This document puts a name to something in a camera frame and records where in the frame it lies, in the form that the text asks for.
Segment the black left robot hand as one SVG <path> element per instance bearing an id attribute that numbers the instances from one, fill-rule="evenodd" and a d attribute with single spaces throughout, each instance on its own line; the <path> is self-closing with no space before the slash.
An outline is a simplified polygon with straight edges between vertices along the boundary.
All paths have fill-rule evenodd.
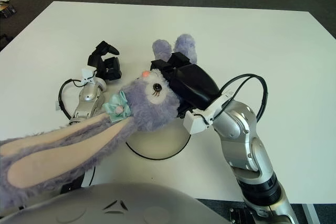
<path id="1" fill-rule="evenodd" d="M 102 41 L 89 56 L 88 65 L 96 68 L 96 77 L 98 78 L 103 80 L 120 79 L 122 73 L 120 70 L 119 59 L 117 57 L 111 57 L 103 60 L 102 56 L 107 53 L 117 56 L 120 54 L 119 51 L 112 45 Z"/>

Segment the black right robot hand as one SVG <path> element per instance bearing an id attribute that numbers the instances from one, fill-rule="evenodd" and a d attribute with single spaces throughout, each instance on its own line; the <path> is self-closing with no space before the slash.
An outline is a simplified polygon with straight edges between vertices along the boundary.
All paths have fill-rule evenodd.
<path id="1" fill-rule="evenodd" d="M 181 119 L 192 109 L 207 109 L 220 96 L 215 81 L 180 52 L 172 53 L 167 62 L 153 60 L 151 69 L 160 70 L 169 87 L 179 97 L 177 116 Z"/>

